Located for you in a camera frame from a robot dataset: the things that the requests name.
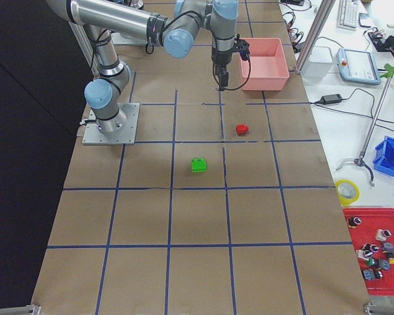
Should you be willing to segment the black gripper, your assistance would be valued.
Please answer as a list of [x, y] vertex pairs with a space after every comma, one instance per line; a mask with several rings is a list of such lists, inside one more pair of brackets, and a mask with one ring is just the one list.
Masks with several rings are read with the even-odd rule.
[[229, 73], [222, 72], [227, 70], [228, 64], [232, 59], [234, 39], [213, 39], [211, 59], [213, 62], [214, 79], [218, 89], [224, 91], [229, 84]]

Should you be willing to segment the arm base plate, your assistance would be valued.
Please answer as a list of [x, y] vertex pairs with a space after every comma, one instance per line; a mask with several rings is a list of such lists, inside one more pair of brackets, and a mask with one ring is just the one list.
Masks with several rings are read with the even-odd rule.
[[89, 110], [82, 143], [84, 145], [132, 145], [135, 143], [140, 103], [119, 103], [118, 115], [109, 121], [99, 120]]

